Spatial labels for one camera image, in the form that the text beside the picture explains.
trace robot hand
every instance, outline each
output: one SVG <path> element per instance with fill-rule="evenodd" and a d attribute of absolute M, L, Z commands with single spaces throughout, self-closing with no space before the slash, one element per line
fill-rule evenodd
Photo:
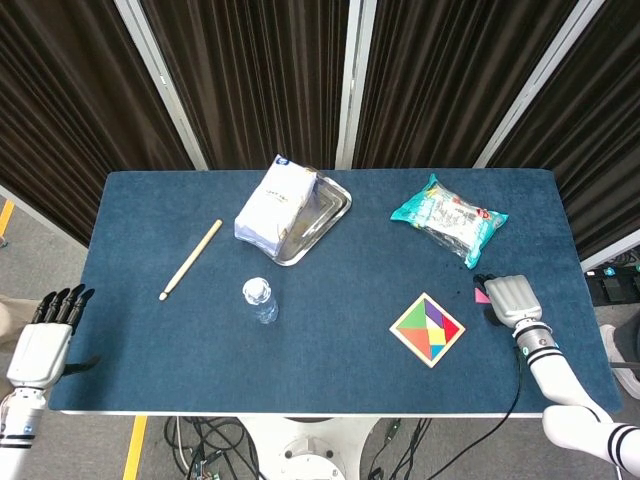
<path fill-rule="evenodd" d="M 500 322 L 527 359 L 542 394 L 561 404 L 545 409 L 544 432 L 555 445 L 580 450 L 640 476 L 640 428 L 613 423 L 589 397 L 541 321 L 542 307 L 523 275 L 491 278 L 484 287 Z"/>
<path fill-rule="evenodd" d="M 61 376 L 88 370 L 99 360 L 65 365 L 71 338 L 94 293 L 83 290 L 78 285 L 51 292 L 20 335 L 7 372 L 16 389 L 0 405 L 0 480 L 18 478 L 47 404 L 45 391 Z"/>

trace drumstick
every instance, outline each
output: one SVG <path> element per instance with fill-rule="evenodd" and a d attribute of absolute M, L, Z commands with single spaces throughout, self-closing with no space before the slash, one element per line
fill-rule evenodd
<path fill-rule="evenodd" d="M 216 220 L 213 226 L 206 233 L 206 235 L 202 237 L 202 240 L 200 240 L 200 243 L 198 244 L 198 246 L 193 249 L 193 252 L 191 252 L 191 255 L 187 257 L 187 259 L 184 261 L 182 266 L 178 269 L 178 271 L 173 276 L 173 278 L 169 280 L 169 283 L 167 283 L 167 286 L 164 287 L 164 291 L 160 294 L 161 302 L 167 299 L 167 297 L 171 293 L 171 290 L 173 290 L 175 286 L 178 284 L 178 282 L 182 280 L 182 277 L 184 277 L 184 274 L 187 273 L 187 270 L 189 270 L 191 265 L 193 265 L 193 263 L 196 261 L 198 256 L 202 253 L 204 248 L 207 246 L 209 241 L 216 234 L 216 232 L 218 231 L 221 225 L 222 225 L 222 220 L 220 219 Z"/>

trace small pink block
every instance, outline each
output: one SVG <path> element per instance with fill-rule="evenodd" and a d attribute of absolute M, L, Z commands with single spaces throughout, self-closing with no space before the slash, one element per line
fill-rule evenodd
<path fill-rule="evenodd" d="M 491 303 L 489 297 L 487 297 L 484 293 L 482 293 L 478 288 L 476 288 L 476 303 Z"/>

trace dark curtain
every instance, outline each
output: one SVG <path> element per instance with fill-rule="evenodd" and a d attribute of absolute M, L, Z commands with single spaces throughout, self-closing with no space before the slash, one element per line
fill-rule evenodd
<path fill-rule="evenodd" d="M 332 168 L 349 4 L 144 0 L 211 168 Z"/>
<path fill-rule="evenodd" d="M 111 0 L 0 2 L 0 184 L 80 242 L 107 174 L 193 169 Z"/>
<path fill-rule="evenodd" d="M 575 1 L 379 0 L 354 167 L 471 167 Z"/>
<path fill-rule="evenodd" d="M 640 228 L 639 55 L 640 5 L 605 2 L 490 162 L 553 169 L 583 258 Z"/>

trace blue felt table cover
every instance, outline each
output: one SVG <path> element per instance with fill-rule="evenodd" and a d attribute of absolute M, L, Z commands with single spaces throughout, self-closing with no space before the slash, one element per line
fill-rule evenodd
<path fill-rule="evenodd" d="M 430 173 L 471 203 L 509 214 L 475 270 L 391 213 Z M 474 303 L 473 275 L 524 274 L 543 319 L 589 394 L 620 407 L 551 172 L 527 169 L 331 171 L 353 196 L 346 216 L 300 261 L 279 267 L 233 237 L 262 171 L 120 172 L 108 178 L 83 282 L 96 289 L 50 406 L 127 412 L 498 413 L 516 389 L 511 331 Z M 225 224 L 165 302 L 166 283 L 216 218 Z M 269 280 L 275 324 L 241 293 Z M 390 332 L 427 292 L 466 327 L 430 369 Z M 516 412 L 549 403 L 533 377 Z"/>

